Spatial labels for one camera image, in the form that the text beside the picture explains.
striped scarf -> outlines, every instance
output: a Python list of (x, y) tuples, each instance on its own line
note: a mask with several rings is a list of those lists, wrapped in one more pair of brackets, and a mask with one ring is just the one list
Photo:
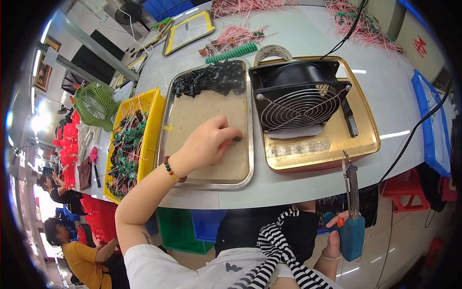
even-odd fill
[(330, 287), (322, 277), (317, 275), (313, 270), (303, 266), (296, 261), (284, 234), (281, 232), (281, 226), (286, 217), (297, 217), (299, 215), (297, 207), (292, 206), (284, 211), (276, 223), (268, 224), (260, 229), (260, 235), (257, 241), (257, 248), (260, 248), (263, 254), (268, 257), (266, 262), (256, 266), (245, 274), (244, 277), (234, 283), (229, 289), (257, 288), (264, 289), (278, 263), (289, 265), (292, 274), (301, 289), (305, 288), (323, 288)]

person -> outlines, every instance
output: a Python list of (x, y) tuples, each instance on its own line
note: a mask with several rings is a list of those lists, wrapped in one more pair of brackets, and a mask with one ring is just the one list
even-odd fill
[(82, 193), (66, 189), (66, 183), (53, 172), (52, 179), (50, 180), (48, 175), (44, 174), (40, 179), (37, 180), (37, 184), (41, 186), (44, 191), (50, 194), (50, 198), (61, 204), (70, 204), (72, 214), (83, 215), (82, 204), (80, 199), (83, 198)]
[(79, 241), (70, 241), (69, 232), (56, 218), (48, 218), (45, 236), (52, 246), (61, 246), (64, 258), (75, 277), (89, 289), (129, 289), (123, 258), (108, 267), (101, 263), (108, 261), (119, 244), (117, 239), (104, 246), (91, 248)]
[(152, 245), (144, 223), (165, 195), (191, 172), (216, 164), (236, 136), (243, 134), (229, 127), (226, 116), (207, 120), (178, 152), (164, 158), (165, 166), (154, 169), (123, 198), (115, 225), (132, 289), (340, 288), (334, 281), (341, 258), (338, 232), (330, 234), (313, 269), (302, 265), (312, 254), (319, 221), (313, 202), (297, 204), (299, 208), (229, 210), (217, 234), (216, 258), (198, 270), (181, 266)]

red chinese character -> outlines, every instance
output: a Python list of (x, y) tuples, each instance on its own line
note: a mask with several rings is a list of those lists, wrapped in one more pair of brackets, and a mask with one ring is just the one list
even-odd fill
[(414, 39), (414, 43), (413, 43), (414, 47), (415, 47), (415, 50), (417, 50), (417, 52), (419, 53), (419, 55), (424, 58), (424, 55), (427, 54), (427, 52), (425, 51), (425, 48), (424, 46), (427, 45), (425, 43), (425, 41), (422, 40), (422, 38), (420, 38), (419, 36), (419, 41), (415, 40)]

yellow plastic container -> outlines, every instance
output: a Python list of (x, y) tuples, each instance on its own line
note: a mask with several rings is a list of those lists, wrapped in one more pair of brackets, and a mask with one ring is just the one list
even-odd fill
[[(130, 98), (125, 100), (120, 104), (119, 111), (115, 116), (114, 121), (114, 129), (117, 128), (120, 121), (123, 119), (122, 115), (122, 106), (124, 110), (127, 111), (128, 108), (133, 105), (137, 106), (138, 102), (140, 101), (140, 106), (143, 112), (149, 110), (148, 119), (146, 122), (145, 134), (143, 137), (143, 142), (141, 143), (141, 154), (140, 154), (140, 162), (138, 165), (138, 183), (147, 176), (153, 169), (154, 169), (154, 161), (155, 161), (155, 154), (156, 154), (156, 146), (157, 146), (157, 138), (159, 137), (159, 131), (162, 123), (162, 116), (164, 115), (164, 107), (165, 107), (165, 98), (160, 95), (160, 89), (152, 89), (145, 93), (142, 93), (134, 98)], [(114, 134), (111, 135), (110, 144), (114, 141)], [(111, 163), (111, 156), (114, 151), (112, 148), (108, 152), (108, 159), (106, 160), (106, 172), (109, 172), (110, 168), (112, 167)], [(107, 188), (106, 183), (112, 183), (112, 176), (106, 175), (104, 176), (104, 195), (109, 200), (119, 204), (121, 199), (115, 197)]]

workbench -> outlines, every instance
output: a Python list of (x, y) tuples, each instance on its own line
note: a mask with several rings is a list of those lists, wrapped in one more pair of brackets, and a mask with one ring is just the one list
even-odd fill
[[(211, 2), (198, 6), (194, 13), (210, 9)], [(277, 44), (290, 51), (292, 56), (324, 55), (342, 38), (335, 33), (335, 23), (324, 7), (286, 7), (283, 12), (251, 12), (250, 29), (256, 30), (270, 25), (264, 31), (262, 45)], [(175, 19), (184, 20), (183, 15)], [(226, 25), (243, 25), (244, 18), (229, 16), (215, 20), (213, 34), (198, 40), (169, 56), (162, 56), (163, 44), (153, 48), (140, 75), (137, 90), (146, 92), (155, 88), (167, 93), (172, 79), (179, 73), (205, 63), (198, 50), (216, 39)], [(404, 145), (410, 130), (420, 120), (417, 99), (411, 83), (414, 68), (404, 55), (391, 54), (382, 48), (366, 47), (347, 41), (334, 55), (346, 60), (364, 92), (381, 138), (378, 153), (368, 155), (355, 162), (358, 167), (359, 188), (376, 184), (390, 168), (397, 152)], [(255, 52), (244, 55), (252, 64)], [(452, 127), (452, 109), (449, 102), (444, 106), (449, 132)], [(235, 191), (201, 191), (172, 189), (160, 206), (183, 209), (237, 209), (297, 203), (329, 197), (345, 192), (341, 167), (322, 171), (278, 174), (269, 169), (265, 161), (264, 148), (258, 115), (253, 107), (255, 172), (250, 183)], [(105, 172), (105, 159), (109, 144), (109, 133), (102, 131), (98, 148), (98, 171)], [(424, 161), (424, 142), (421, 126), (414, 134), (409, 147), (388, 178), (405, 172)], [(83, 191), (104, 199), (102, 187)]]

